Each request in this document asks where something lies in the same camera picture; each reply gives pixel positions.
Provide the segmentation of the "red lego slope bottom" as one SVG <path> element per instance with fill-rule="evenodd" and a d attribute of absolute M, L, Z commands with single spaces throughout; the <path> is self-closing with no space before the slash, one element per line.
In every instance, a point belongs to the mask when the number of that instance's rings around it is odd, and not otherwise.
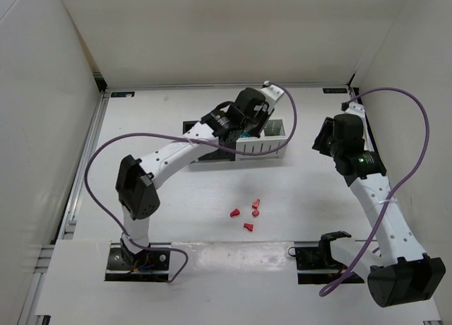
<path fill-rule="evenodd" d="M 245 223 L 245 224 L 244 224 L 244 228 L 245 228 L 246 230 L 248 230 L 249 232 L 252 232 L 252 231 L 254 230 L 254 225 L 251 224 L 251 223 Z"/>

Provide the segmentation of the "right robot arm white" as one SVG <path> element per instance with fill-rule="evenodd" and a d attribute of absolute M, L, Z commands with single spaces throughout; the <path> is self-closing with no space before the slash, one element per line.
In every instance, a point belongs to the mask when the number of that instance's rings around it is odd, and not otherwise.
<path fill-rule="evenodd" d="M 441 258 L 432 258 L 416 240 L 393 195 L 378 153 L 366 150 L 364 123 L 353 114 L 327 117 L 312 148 L 332 157 L 336 171 L 359 201 L 371 225 L 371 240 L 359 245 L 345 231 L 326 233 L 319 241 L 325 264 L 346 266 L 368 286 L 378 306 L 429 300 L 446 273 Z"/>

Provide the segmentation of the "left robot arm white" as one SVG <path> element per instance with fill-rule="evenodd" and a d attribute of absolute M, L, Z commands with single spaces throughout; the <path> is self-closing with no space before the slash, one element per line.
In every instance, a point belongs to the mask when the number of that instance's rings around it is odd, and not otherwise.
<path fill-rule="evenodd" d="M 157 190 L 173 174 L 217 146 L 234 143 L 244 133 L 257 137 L 274 112 L 283 91 L 274 85 L 245 88 L 234 102 L 219 104 L 182 137 L 165 147 L 120 163 L 116 190 L 124 213 L 122 247 L 135 255 L 149 245 L 149 217 L 160 206 Z"/>

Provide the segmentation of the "white double bin container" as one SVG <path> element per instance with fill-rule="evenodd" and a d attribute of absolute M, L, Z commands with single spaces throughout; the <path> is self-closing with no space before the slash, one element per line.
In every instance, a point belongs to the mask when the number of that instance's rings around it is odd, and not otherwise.
<path fill-rule="evenodd" d="M 261 137 L 251 137 L 247 139 L 238 139 L 236 150 L 245 153 L 265 153 L 281 146 L 288 138 L 289 132 L 285 131 L 284 119 L 270 118 L 261 132 Z M 258 158 L 282 159 L 285 156 L 287 147 L 265 155 L 240 155 L 235 154 L 234 159 L 238 160 L 257 160 Z"/>

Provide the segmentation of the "black double bin container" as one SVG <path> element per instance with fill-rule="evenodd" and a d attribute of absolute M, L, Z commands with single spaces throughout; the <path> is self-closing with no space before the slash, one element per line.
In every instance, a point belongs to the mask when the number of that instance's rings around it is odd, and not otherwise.
<path fill-rule="evenodd" d="M 192 162 L 234 161 L 235 154 L 219 149 L 218 146 L 235 149 L 236 142 L 223 143 L 214 136 L 213 129 L 207 124 L 196 121 L 183 122 L 183 139 L 180 153 L 184 160 Z"/>

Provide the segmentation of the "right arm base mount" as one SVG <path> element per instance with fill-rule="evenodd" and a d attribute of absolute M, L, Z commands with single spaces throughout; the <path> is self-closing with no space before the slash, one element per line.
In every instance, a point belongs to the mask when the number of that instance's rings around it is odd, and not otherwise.
<path fill-rule="evenodd" d="M 326 285 L 341 277 L 347 266 L 336 261 L 331 254 L 331 242 L 351 240 L 345 231 L 323 234 L 317 242 L 295 242 L 287 249 L 287 255 L 294 259 L 299 285 Z"/>

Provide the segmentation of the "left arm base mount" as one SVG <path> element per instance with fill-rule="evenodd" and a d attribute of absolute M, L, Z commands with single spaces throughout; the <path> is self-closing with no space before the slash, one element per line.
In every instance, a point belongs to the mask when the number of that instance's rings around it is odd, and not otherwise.
<path fill-rule="evenodd" d="M 130 264 L 120 243 L 113 243 L 109 248 L 104 281 L 164 283 L 169 279 L 169 269 L 170 251 L 145 251 Z"/>

